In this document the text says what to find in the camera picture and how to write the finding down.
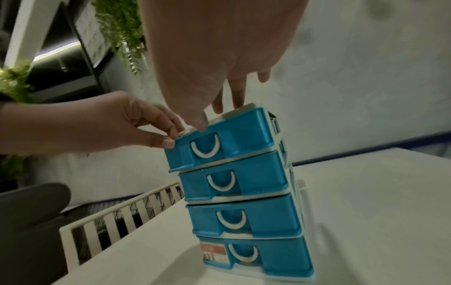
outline sticker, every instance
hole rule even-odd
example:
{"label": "sticker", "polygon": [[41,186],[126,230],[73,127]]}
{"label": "sticker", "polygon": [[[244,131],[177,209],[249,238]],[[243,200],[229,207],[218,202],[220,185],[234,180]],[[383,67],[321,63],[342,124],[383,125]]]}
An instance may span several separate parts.
{"label": "sticker", "polygon": [[223,244],[201,242],[201,251],[204,260],[230,265],[226,246]]}

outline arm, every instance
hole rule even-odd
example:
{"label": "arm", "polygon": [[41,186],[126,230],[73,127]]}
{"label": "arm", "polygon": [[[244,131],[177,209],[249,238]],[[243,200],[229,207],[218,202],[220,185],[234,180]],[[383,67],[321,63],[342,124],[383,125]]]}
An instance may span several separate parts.
{"label": "arm", "polygon": [[[138,129],[152,124],[168,135]],[[159,104],[124,92],[67,103],[0,107],[1,154],[96,152],[121,146],[172,148],[179,119]]]}

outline light fixture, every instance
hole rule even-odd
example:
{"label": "light fixture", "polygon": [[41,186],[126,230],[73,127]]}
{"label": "light fixture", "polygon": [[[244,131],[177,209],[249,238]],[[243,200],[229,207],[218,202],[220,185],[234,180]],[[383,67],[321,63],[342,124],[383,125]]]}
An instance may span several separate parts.
{"label": "light fixture", "polygon": [[43,54],[38,54],[38,55],[33,59],[33,62],[41,61],[41,60],[43,60],[43,59],[52,57],[52,56],[54,56],[54,55],[63,53],[63,52],[65,52],[65,51],[67,51],[67,50],[70,50],[70,49],[73,49],[73,48],[79,47],[79,46],[81,46],[81,43],[80,43],[79,41],[76,41],[76,42],[73,42],[73,43],[70,43],[70,44],[63,45],[63,46],[58,47],[58,48],[56,48],[56,49],[53,49],[53,50],[51,50],[51,51],[49,51],[49,52],[46,52],[46,53],[43,53]]}

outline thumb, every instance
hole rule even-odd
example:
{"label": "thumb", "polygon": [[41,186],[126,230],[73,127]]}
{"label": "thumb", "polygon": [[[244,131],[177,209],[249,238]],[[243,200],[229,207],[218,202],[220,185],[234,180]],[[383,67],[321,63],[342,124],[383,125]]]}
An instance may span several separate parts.
{"label": "thumb", "polygon": [[168,136],[160,135],[150,131],[136,129],[135,145],[157,147],[164,149],[172,149],[175,146],[175,141]]}
{"label": "thumb", "polygon": [[185,122],[199,131],[206,131],[208,128],[208,119],[205,112],[198,113],[196,115],[190,114],[182,117]]}

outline blue plastic drawer unit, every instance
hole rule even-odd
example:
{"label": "blue plastic drawer unit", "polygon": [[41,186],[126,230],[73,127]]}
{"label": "blue plastic drawer unit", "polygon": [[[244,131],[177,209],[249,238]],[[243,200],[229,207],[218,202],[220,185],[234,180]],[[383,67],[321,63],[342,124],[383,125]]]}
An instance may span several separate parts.
{"label": "blue plastic drawer unit", "polygon": [[279,142],[275,117],[255,104],[210,121],[205,132],[188,131],[165,150],[169,172],[206,168],[269,152]]}
{"label": "blue plastic drawer unit", "polygon": [[226,239],[297,238],[302,228],[293,196],[187,206],[193,233]]}
{"label": "blue plastic drawer unit", "polygon": [[231,273],[313,279],[304,237],[297,239],[212,239],[199,237],[203,262]]}
{"label": "blue plastic drawer unit", "polygon": [[180,174],[188,203],[221,203],[290,192],[289,167],[278,150]]}

